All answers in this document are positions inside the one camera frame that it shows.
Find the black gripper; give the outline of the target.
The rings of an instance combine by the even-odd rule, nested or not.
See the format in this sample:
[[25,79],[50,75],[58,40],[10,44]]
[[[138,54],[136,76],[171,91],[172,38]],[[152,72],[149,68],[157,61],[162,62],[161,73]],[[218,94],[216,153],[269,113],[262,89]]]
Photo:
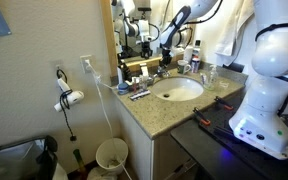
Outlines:
[[171,63],[172,56],[169,49],[162,49],[162,59],[159,62],[160,66],[168,66]]

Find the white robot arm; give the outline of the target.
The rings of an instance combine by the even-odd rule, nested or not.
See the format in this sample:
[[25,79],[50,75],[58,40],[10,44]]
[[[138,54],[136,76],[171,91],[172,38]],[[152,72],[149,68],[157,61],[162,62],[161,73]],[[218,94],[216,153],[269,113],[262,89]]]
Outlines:
[[236,138],[279,159],[288,158],[288,127],[280,112],[288,98],[288,0],[238,0],[216,53],[231,56],[245,23],[257,24],[252,68],[258,77],[229,120]]

